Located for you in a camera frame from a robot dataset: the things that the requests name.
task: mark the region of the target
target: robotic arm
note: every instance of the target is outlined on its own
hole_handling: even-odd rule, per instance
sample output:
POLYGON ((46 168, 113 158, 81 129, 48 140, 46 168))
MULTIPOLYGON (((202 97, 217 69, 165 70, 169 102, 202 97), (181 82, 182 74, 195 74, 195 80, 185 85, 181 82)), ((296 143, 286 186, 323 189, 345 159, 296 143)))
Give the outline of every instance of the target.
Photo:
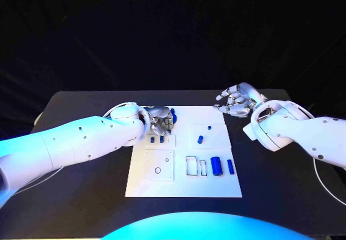
POLYGON ((227 96, 227 106, 214 107, 241 118, 253 110, 251 123, 244 127, 253 141, 274 152, 294 141, 315 159, 346 168, 346 120, 315 118, 294 102, 269 100, 245 82, 230 87, 217 100, 227 96))
POLYGON ((166 106, 117 105, 46 131, 0 141, 0 207, 19 189, 64 166, 100 158, 139 143, 149 130, 170 134, 175 113, 166 106))

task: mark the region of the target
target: rectangular slot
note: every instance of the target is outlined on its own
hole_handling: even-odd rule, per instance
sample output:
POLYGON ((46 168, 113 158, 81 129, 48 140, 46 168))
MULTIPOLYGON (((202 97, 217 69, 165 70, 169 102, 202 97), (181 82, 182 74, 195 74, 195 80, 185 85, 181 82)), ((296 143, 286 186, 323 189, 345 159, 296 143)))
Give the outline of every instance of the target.
POLYGON ((186 175, 198 176, 198 159, 195 156, 186 157, 186 175))
POLYGON ((208 175, 208 167, 207 167, 207 161, 201 160, 201 175, 205 177, 208 175))

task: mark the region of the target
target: cable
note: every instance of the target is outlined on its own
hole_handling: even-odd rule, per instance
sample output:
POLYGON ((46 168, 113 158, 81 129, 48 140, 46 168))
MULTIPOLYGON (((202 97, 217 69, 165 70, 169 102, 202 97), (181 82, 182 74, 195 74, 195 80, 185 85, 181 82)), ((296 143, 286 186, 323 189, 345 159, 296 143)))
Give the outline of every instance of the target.
POLYGON ((126 105, 126 104, 134 105, 134 102, 124 102, 124 103, 119 104, 117 106, 114 106, 114 107, 107 111, 107 113, 103 115, 103 118, 107 117, 107 115, 111 113, 111 111, 113 111, 117 107, 120 107, 121 105, 126 105))
POLYGON ((16 194, 22 193, 25 190, 28 190, 28 189, 31 189, 32 187, 35 187, 35 186, 38 186, 39 184, 42 184, 42 183, 64 169, 64 167, 65 167, 65 166, 62 166, 62 167, 58 169, 58 171, 57 171, 46 179, 44 179, 39 183, 34 184, 31 187, 28 187, 28 188, 25 188, 23 190, 18 191, 18 192, 13 194, 13 196, 15 196, 16 194))
POLYGON ((346 203, 333 195, 333 193, 329 191, 328 187, 325 186, 319 172, 318 172, 318 168, 316 168, 316 159, 315 158, 312 158, 312 159, 313 159, 313 167, 315 167, 315 172, 316 172, 316 176, 319 178, 320 185, 325 187, 325 189, 329 192, 329 194, 332 195, 332 197, 346 206, 346 203))

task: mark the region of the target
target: black curtain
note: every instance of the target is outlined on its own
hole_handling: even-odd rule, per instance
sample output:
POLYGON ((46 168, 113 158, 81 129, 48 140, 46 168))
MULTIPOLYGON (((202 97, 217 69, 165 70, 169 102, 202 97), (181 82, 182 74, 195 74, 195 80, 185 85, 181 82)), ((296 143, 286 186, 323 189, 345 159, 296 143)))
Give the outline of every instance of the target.
POLYGON ((3 0, 0 139, 58 91, 281 88, 346 118, 343 1, 3 0))

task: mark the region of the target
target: blue object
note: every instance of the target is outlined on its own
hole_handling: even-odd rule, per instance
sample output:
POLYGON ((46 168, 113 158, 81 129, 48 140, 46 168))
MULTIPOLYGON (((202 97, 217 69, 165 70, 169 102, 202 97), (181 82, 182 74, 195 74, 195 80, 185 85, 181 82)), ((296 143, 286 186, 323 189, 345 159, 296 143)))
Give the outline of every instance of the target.
POLYGON ((227 163, 228 163, 230 174, 235 174, 232 160, 228 159, 228 160, 227 160, 227 163))
POLYGON ((204 142, 204 136, 199 136, 199 138, 198 138, 198 141, 196 141, 199 144, 202 144, 202 142, 204 142))
POLYGON ((212 167, 214 176, 221 176, 222 175, 222 163, 221 163, 221 158, 218 156, 214 156, 211 158, 211 167, 212 167))
POLYGON ((149 217, 121 227, 103 240, 222 239, 310 240, 266 221, 215 212, 176 212, 149 217))
POLYGON ((178 122, 178 115, 176 115, 175 108, 170 109, 170 113, 172 113, 172 116, 173 116, 173 124, 175 124, 178 122))

